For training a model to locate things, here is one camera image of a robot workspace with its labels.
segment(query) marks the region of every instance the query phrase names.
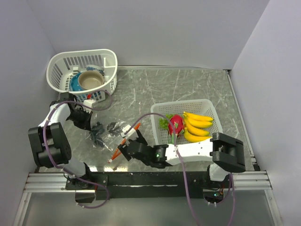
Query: banana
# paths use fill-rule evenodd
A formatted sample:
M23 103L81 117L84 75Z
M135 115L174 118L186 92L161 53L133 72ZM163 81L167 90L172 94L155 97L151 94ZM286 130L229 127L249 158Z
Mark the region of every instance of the banana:
M189 133L192 133L194 135L197 136L208 136L209 132L206 130L202 130L202 129L198 129L196 127L193 127L188 120L186 119L186 117L184 117L184 122L185 122L185 126L187 127L187 130Z
M189 142L192 142L192 143L204 141L204 140L207 140L207 139L211 138L211 137L199 137L199 136L192 135L191 133L188 132L186 127L185 127L184 130L185 130L184 131L185 139L188 140Z
M210 122L210 121L197 121L197 120L194 120L194 119L192 119L190 117L187 117L187 115L184 115L184 117L194 127L208 128L208 127L212 126L212 122Z
M190 117L191 119L197 120L197 121L213 121L213 118L209 116L203 116L203 115L198 115L198 114L193 114L193 113L188 113L184 112L185 115Z

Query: white plastic basket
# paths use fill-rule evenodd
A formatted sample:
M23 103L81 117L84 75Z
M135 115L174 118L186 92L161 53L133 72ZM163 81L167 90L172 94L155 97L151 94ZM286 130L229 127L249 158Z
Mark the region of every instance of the white plastic basket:
M94 89L83 91L69 91L71 78L78 72L86 71L87 65L96 65L103 68L105 83ZM74 94L78 101L83 102L87 96L97 89L113 93L117 85L117 58L109 49L95 49L59 53L51 58L46 72L47 82L57 92ZM105 93L98 92L91 96L97 102L105 100Z
M162 115L167 114L178 114L183 115L183 112L190 112L194 114L200 114L205 116L210 116L214 118L213 125L207 130L212 133L221 132L222 133L222 125L216 113L216 110L210 100L207 99L200 99L200 100L183 100L183 101L175 101L175 102L167 102L167 103L160 103L154 104L150 112L159 113ZM154 134L155 142L157 145L168 144L170 141L170 135L166 129L161 129L159 126L159 119L161 117L157 115L151 115L151 125L152 131ZM177 138L177 144L188 144L190 143L187 141L183 135L180 135Z

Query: dragon fruit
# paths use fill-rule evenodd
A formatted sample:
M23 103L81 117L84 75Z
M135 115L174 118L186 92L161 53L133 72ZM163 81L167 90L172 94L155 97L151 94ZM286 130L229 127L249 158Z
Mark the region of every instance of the dragon fruit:
M175 127L175 134L178 137L180 134L184 132L184 123L183 123L183 118L179 116L178 114L175 114L171 119L171 123ZM174 132L172 126L169 124L168 125L168 132L171 135L172 138L172 143L174 142Z

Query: gray marble table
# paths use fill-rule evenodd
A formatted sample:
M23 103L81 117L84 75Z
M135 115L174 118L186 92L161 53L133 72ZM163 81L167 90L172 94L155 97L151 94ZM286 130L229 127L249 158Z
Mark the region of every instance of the gray marble table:
M149 113L156 103L209 99L216 108L223 132L242 140L245 144L246 169L254 170L250 151L243 132L238 109L225 71L209 69L179 68L127 68L119 69L117 87L113 93L113 104L106 110L94 112L91 124L97 121L105 128L111 122L123 127L132 124L142 114ZM108 104L108 99L98 104ZM141 121L140 131L149 145L154 145L151 119ZM156 169L145 166L138 160L127 161L122 155L108 163L121 139L105 131L102 134L104 146L94 144L89 132L78 129L72 122L64 126L72 149L72 155L84 161L92 171L181 171L180 165ZM188 171L206 170L210 162L186 163ZM41 168L40 172L54 172L55 169Z

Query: white wall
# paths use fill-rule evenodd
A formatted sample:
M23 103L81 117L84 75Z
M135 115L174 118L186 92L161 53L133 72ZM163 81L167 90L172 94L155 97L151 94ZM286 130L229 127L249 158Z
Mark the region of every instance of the white wall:
M301 1L270 0L231 72L286 226L300 225Z
M231 69L269 0L27 0L57 53L109 48L119 65Z
M0 31L0 224L8 226L35 169L27 131L55 98L45 76L54 50L24 0L1 1Z

